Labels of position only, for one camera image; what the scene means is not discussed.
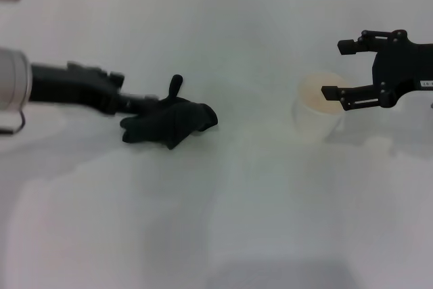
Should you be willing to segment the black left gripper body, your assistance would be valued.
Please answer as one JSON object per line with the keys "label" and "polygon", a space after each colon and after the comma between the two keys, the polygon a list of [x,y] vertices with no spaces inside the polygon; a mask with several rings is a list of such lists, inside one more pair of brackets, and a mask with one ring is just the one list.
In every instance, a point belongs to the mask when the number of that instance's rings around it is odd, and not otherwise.
{"label": "black left gripper body", "polygon": [[64,67],[32,64],[29,101],[86,106],[113,115],[117,93],[100,91],[101,71],[70,62]]}

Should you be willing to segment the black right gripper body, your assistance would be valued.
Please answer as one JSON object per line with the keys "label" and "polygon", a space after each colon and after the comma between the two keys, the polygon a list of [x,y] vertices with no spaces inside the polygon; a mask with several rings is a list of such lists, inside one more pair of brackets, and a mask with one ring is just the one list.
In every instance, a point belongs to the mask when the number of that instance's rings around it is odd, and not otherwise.
{"label": "black right gripper body", "polygon": [[413,91],[432,90],[432,44],[409,40],[407,31],[396,30],[377,52],[372,68],[378,106],[391,108]]}

